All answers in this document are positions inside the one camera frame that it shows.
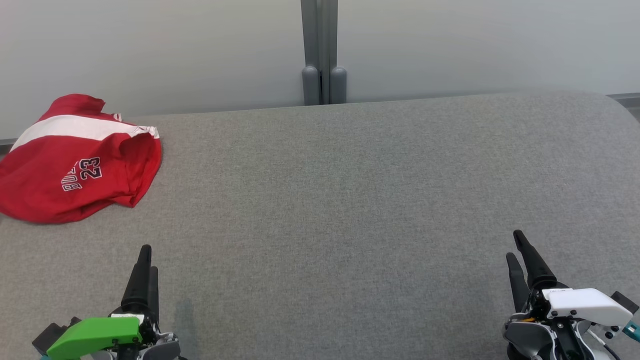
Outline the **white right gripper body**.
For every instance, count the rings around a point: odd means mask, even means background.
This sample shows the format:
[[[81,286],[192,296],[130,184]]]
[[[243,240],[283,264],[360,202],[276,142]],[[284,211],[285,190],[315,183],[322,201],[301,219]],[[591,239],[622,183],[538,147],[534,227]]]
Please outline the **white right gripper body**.
[[[518,300],[505,322],[508,360],[620,360],[592,331],[608,338],[631,325],[633,312],[594,288],[544,289]]]

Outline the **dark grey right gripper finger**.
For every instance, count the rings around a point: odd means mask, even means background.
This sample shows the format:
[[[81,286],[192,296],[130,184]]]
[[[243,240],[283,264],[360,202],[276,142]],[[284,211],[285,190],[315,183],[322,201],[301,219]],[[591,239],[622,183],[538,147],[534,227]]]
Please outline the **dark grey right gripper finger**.
[[[515,312],[527,313],[530,308],[530,288],[525,280],[525,272],[514,253],[506,253],[505,259],[509,271],[510,290],[512,293]]]
[[[529,242],[525,234],[516,229],[513,238],[517,250],[525,264],[525,281],[530,290],[555,289],[558,280],[546,264],[537,249]]]

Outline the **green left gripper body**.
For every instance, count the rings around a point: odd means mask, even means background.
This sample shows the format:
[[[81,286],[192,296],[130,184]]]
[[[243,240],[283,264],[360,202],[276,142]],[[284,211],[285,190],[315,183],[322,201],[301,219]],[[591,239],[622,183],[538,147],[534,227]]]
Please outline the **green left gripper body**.
[[[178,336],[146,314],[87,317],[46,349],[46,360],[181,360]]]

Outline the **red white-striped Bulls shorts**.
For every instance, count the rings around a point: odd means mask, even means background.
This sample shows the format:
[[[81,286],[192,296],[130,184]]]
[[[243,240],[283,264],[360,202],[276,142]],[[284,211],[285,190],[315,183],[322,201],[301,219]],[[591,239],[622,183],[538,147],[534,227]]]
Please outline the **red white-striped Bulls shorts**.
[[[73,223],[110,205],[133,208],[162,162],[158,129],[57,115],[30,126],[0,161],[0,214]]]

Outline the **metal partition post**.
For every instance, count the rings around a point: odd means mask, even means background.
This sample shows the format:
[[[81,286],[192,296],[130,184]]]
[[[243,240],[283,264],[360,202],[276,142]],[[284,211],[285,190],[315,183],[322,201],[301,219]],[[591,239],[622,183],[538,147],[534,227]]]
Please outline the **metal partition post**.
[[[347,72],[338,66],[338,0],[300,0],[304,105],[346,103]]]

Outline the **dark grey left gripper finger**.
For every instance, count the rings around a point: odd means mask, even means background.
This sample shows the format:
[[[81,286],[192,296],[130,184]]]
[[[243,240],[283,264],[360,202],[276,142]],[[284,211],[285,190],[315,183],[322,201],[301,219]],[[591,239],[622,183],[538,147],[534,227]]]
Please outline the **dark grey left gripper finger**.
[[[152,252],[150,244],[141,247],[121,299],[122,310],[148,308]]]
[[[153,314],[154,322],[160,321],[159,271],[157,266],[150,267],[150,278],[148,282],[148,308]]]

